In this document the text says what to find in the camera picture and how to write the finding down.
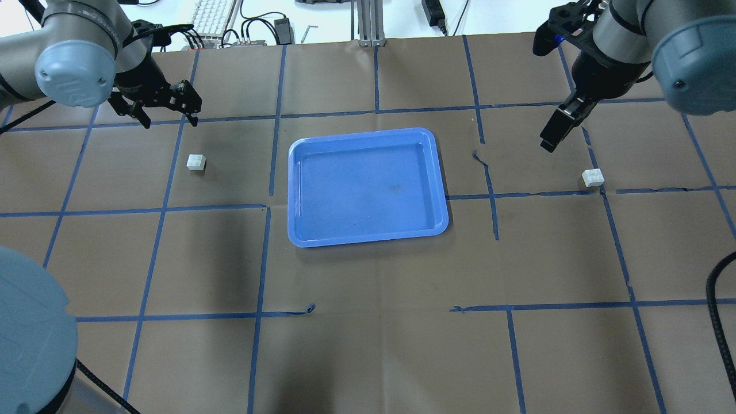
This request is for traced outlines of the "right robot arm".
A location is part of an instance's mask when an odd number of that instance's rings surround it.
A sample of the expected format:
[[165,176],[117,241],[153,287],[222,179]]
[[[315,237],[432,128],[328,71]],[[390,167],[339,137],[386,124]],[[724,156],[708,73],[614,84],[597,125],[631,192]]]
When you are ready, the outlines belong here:
[[535,32],[534,55],[567,41],[579,56],[574,89],[542,129],[540,146],[554,152],[597,103],[649,78],[680,113],[734,111],[734,34],[733,1],[575,1],[552,8]]

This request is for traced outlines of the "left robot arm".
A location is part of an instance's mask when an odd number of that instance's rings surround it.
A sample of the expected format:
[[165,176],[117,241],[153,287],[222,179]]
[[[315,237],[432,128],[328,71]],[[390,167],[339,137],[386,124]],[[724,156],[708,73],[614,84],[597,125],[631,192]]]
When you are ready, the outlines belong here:
[[46,99],[50,107],[93,108],[108,103],[144,128],[146,108],[181,113],[199,123],[202,98],[191,81],[169,82],[152,51],[192,24],[131,21],[116,1],[23,1],[40,28],[3,37],[1,105]]

